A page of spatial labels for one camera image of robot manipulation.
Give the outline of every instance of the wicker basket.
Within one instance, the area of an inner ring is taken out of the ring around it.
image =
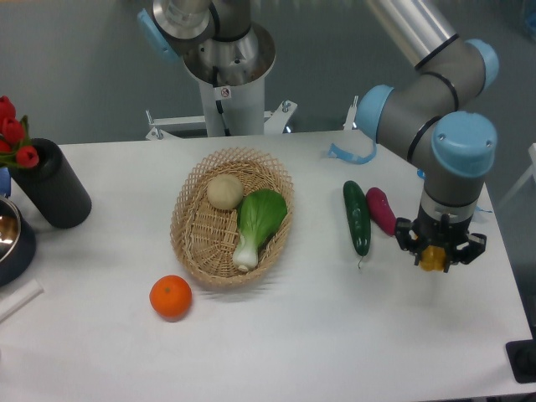
[[[259,265],[244,273],[232,257],[238,244],[236,211],[214,208],[207,199],[209,181],[221,174],[235,175],[247,195],[273,189],[286,201],[288,214],[277,233],[259,253]],[[178,260],[200,282],[209,286],[239,286],[258,279],[276,262],[288,236],[293,212],[292,180],[283,165],[255,149],[230,148],[201,161],[188,175],[173,210],[171,242]]]

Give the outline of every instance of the green cucumber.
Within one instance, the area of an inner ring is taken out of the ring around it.
[[[365,257],[370,249],[370,212],[367,199],[363,190],[352,180],[344,184],[343,197],[353,248]]]

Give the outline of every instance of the white stem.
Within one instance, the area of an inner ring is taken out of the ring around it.
[[[233,264],[238,270],[248,272],[253,270],[259,263],[257,247],[251,239],[246,239],[240,234],[240,241],[233,254]]]

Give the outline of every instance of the black stand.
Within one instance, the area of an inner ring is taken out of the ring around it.
[[[39,164],[30,169],[10,168],[11,177],[39,212],[56,228],[81,224],[91,211],[91,199],[58,145],[35,138]]]

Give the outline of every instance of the bok choy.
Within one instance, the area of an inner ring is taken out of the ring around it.
[[[281,226],[287,214],[286,202],[277,191],[263,188],[248,194],[237,212],[240,240],[233,263],[240,271],[248,272],[259,263],[259,248]]]

